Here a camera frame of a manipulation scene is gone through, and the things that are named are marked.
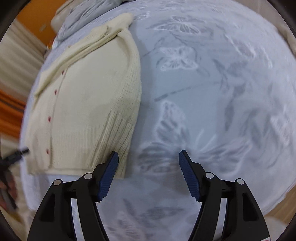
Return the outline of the cream knit cardigan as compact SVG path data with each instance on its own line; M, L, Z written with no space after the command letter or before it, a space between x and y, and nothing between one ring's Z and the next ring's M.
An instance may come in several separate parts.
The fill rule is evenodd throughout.
M142 95L131 13L93 28L40 75L27 126L31 175L82 175L119 155L126 162Z

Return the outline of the orange curtain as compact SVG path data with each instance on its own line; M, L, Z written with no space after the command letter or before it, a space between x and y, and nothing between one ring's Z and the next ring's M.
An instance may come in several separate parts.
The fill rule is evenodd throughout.
M26 104L1 90L1 133L19 139Z

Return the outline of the cream curtain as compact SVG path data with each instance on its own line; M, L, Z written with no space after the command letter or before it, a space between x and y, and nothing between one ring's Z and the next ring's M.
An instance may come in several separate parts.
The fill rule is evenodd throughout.
M1 90L27 101L45 52L46 46L14 20L1 40Z

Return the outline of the butterfly print bed sheet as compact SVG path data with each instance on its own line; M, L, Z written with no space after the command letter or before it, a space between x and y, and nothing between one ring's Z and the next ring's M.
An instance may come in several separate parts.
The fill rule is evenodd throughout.
M242 178L264 214L295 185L295 57L235 1L134 1L55 41L43 69L115 16L134 14L142 102L126 175L98 205L111 240L187 240L200 203L178 154Z

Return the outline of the beige padded headboard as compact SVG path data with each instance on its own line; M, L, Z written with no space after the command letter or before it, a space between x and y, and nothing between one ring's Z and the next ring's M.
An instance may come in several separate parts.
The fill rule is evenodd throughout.
M57 34L60 28L62 27L67 15L70 13L71 9L79 5L80 1L69 0L60 6L56 10L55 16L51 20L51 28Z

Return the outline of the grey crumpled duvet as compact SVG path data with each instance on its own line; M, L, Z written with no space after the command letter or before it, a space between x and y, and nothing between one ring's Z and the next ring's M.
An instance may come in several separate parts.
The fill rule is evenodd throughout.
M89 22L117 8L124 1L105 0L105 1L84 1L73 8L67 15L61 29L56 37L57 41L62 42L76 33Z

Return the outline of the beige folded garment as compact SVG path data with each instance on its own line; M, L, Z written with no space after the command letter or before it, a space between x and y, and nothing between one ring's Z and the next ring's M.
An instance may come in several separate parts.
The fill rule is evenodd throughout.
M279 34L285 39L285 41L288 43L290 50L292 51L293 55L296 55L296 39L293 35L292 31L288 27L287 24L283 23L276 23L275 24Z

